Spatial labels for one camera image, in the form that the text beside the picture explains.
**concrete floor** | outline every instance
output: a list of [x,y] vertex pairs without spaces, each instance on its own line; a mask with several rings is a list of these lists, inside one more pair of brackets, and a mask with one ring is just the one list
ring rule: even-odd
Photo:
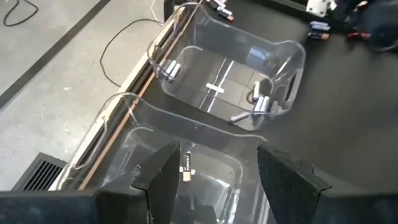
[[[39,7],[23,25],[0,25],[0,94],[81,19],[98,0],[32,1]],[[0,17],[14,4],[0,0]],[[0,190],[9,190],[39,152],[64,161],[102,104],[117,87],[102,74],[100,55],[108,41],[133,20],[151,18],[151,1],[111,0],[105,8],[0,113]],[[10,22],[27,14],[21,9]],[[162,18],[162,1],[155,13]],[[122,84],[149,42],[160,31],[155,22],[134,24],[109,47],[108,75]]]

